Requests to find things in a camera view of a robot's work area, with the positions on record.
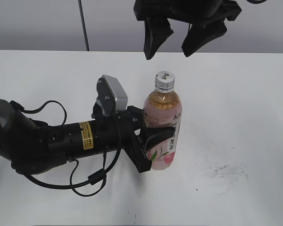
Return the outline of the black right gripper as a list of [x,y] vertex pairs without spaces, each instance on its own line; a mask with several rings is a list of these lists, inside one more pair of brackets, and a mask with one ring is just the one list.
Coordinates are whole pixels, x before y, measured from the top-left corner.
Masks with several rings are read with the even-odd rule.
[[234,21],[241,8],[234,0],[137,0],[133,11],[138,21],[145,20],[143,51],[146,59],[151,60],[174,33],[168,19],[193,24],[182,44],[184,55],[189,57],[222,37],[227,32],[224,19]]

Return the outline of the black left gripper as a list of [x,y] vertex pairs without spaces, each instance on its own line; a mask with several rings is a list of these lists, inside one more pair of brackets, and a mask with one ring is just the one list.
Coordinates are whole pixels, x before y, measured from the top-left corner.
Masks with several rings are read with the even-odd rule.
[[[175,134],[174,127],[143,127],[143,110],[132,105],[125,111],[104,116],[101,107],[95,104],[92,118],[92,155],[123,149],[139,173],[151,169],[151,161],[145,153]],[[135,134],[139,129],[140,137]]]

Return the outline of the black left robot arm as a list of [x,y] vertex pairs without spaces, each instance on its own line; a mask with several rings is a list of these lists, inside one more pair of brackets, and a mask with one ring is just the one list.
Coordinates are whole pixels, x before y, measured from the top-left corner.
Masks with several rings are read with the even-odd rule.
[[95,104],[91,121],[50,126],[26,117],[18,103],[0,99],[0,123],[10,146],[5,150],[0,137],[0,156],[16,160],[28,174],[37,175],[80,159],[125,150],[138,172],[151,169],[147,153],[171,138],[173,127],[147,128],[143,111],[134,106],[111,115]]

